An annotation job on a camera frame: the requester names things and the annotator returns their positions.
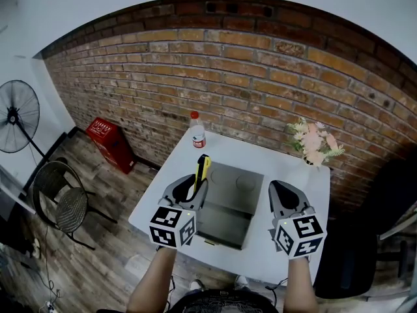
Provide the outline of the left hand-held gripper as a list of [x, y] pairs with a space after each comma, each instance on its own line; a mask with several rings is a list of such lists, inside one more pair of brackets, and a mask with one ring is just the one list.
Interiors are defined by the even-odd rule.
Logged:
[[189, 246], [197, 232], [197, 215], [208, 189], [208, 180], [197, 180], [194, 174], [167, 186], [149, 222], [151, 242], [172, 249]]

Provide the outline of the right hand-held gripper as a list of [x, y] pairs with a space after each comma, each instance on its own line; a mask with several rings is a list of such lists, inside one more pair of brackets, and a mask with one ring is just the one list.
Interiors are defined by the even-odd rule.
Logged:
[[273, 180], [268, 196], [274, 216], [270, 234], [277, 251], [286, 253], [289, 259], [315, 253], [326, 237], [326, 229], [304, 192], [289, 183]]

